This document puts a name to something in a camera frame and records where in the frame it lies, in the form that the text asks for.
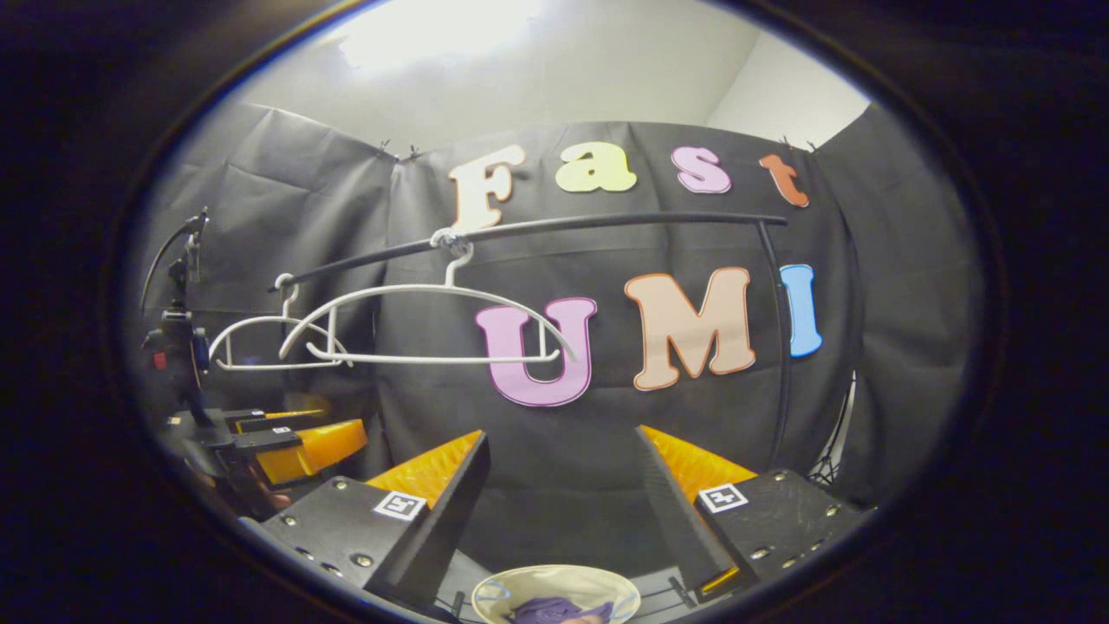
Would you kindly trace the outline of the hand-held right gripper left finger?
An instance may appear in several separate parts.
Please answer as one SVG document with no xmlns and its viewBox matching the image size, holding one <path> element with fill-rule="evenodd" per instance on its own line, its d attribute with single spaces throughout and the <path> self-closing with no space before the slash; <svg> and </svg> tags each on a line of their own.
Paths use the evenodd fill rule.
<svg viewBox="0 0 1109 624">
<path fill-rule="evenodd" d="M 330 478 L 258 536 L 333 591 L 431 612 L 490 467 L 474 431 L 367 482 Z"/>
</svg>

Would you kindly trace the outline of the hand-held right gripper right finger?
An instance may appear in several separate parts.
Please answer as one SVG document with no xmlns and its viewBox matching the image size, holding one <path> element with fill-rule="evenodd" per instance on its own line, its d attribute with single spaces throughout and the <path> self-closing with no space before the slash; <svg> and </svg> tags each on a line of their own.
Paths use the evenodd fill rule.
<svg viewBox="0 0 1109 624">
<path fill-rule="evenodd" d="M 698 603 L 798 571 L 869 514 L 796 471 L 756 473 L 649 426 L 635 434 L 648 501 Z"/>
</svg>

